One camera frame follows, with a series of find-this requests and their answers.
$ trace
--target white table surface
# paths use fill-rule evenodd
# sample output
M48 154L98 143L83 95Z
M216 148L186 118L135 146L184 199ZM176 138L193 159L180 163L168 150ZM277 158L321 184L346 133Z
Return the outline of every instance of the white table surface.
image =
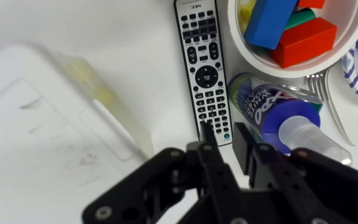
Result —
M37 41L51 50L87 59L150 130L157 150L184 148L196 140L173 0L0 0L0 49L19 40ZM232 111L234 120L241 121ZM358 147L344 142L327 108L321 116L322 130L352 152L358 168ZM245 187L246 178L241 177L231 147L221 152ZM68 198L73 201L45 202L51 204L47 208L60 204L58 215L53 215L57 209L47 210L48 218L40 217L36 223L80 223L81 214L75 210L86 203L81 202L82 196ZM183 213L179 210L173 209L162 223L172 223Z

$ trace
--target remote control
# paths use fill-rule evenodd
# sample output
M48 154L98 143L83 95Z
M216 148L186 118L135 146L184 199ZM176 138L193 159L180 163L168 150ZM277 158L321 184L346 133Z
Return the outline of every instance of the remote control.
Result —
M218 146L231 143L231 121L215 0L175 0L194 116L214 127Z

